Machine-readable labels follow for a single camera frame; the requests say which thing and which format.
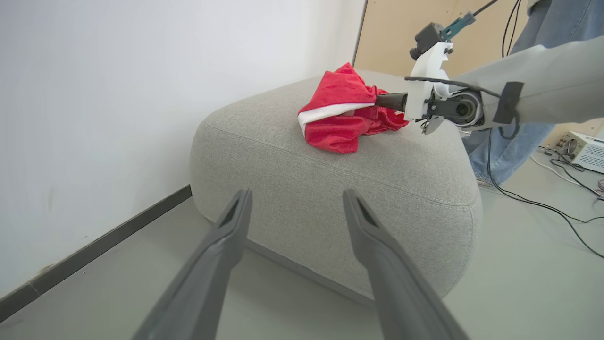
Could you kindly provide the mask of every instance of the gray ottoman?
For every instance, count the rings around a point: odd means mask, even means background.
[[[400,77],[370,71],[368,84],[404,92]],[[373,299],[352,252],[342,191],[357,190],[432,285],[445,296],[474,251],[480,193],[459,133],[443,124],[429,136],[409,124],[359,138],[355,154],[315,149],[298,110],[319,78],[240,100],[200,125],[191,149],[195,205],[216,221],[242,188],[254,191],[251,249],[360,302]]]

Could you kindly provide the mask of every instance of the red santa hat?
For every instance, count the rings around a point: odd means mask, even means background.
[[[326,71],[310,103],[298,112],[306,142],[315,148],[348,154],[358,149],[358,137],[398,131],[409,122],[395,110],[374,106],[388,92],[365,81],[346,63]]]

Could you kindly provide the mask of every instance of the wooden panel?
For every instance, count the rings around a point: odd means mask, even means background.
[[[430,22],[448,25],[455,0],[369,0],[355,68],[407,76],[414,36]]]
[[[443,23],[443,26],[450,24],[468,11],[478,10],[487,2],[487,0],[458,0],[453,16],[447,24]],[[453,37],[452,42],[455,51],[449,55],[449,61],[443,63],[443,69],[450,78],[501,59],[501,40],[515,2],[516,0],[499,0],[480,13],[476,17],[476,22],[465,27],[458,35]],[[523,1],[522,3],[520,13],[518,13],[514,42],[529,19],[526,12],[526,2]],[[506,51],[509,37],[512,34],[514,18],[512,18],[508,29]]]

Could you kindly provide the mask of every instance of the blue jeans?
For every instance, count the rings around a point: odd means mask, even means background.
[[[511,53],[535,45],[552,48],[601,35],[604,35],[604,0],[542,0],[533,6],[527,25]],[[493,179],[502,183],[510,178],[554,126],[548,123],[523,123],[513,140],[503,139],[499,131],[494,129],[491,146]],[[513,130],[514,126],[509,125],[504,128],[504,133],[509,136]],[[474,131],[462,141],[476,177],[491,182],[487,172],[489,131]]]

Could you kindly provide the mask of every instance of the black baseboard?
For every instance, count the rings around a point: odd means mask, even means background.
[[[0,300],[0,322],[189,197],[191,187],[186,186],[3,297]]]

